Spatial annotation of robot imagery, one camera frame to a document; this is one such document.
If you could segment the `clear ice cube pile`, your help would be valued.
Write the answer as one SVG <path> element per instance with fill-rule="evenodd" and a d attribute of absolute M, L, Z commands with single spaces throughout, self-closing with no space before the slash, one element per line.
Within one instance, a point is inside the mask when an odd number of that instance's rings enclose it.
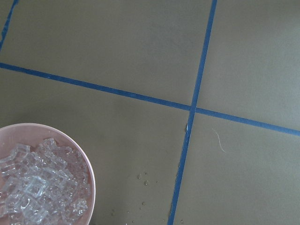
<path fill-rule="evenodd" d="M 88 165 L 52 138 L 18 143 L 0 160 L 0 220 L 9 225 L 74 225 L 90 210 Z"/>

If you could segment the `pink plastic bowl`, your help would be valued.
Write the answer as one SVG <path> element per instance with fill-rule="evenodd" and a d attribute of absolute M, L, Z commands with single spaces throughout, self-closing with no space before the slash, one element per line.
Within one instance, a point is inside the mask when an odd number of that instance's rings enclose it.
<path fill-rule="evenodd" d="M 96 182 L 92 165 L 82 148 L 67 134 L 53 127 L 37 123 L 13 124 L 0 129 L 0 157 L 4 158 L 17 143 L 23 143 L 32 147 L 37 146 L 44 139 L 54 138 L 59 146 L 69 146 L 81 153 L 88 168 L 88 183 L 91 194 L 87 200 L 88 210 L 75 222 L 76 225 L 88 225 L 91 221 L 96 199 Z"/>

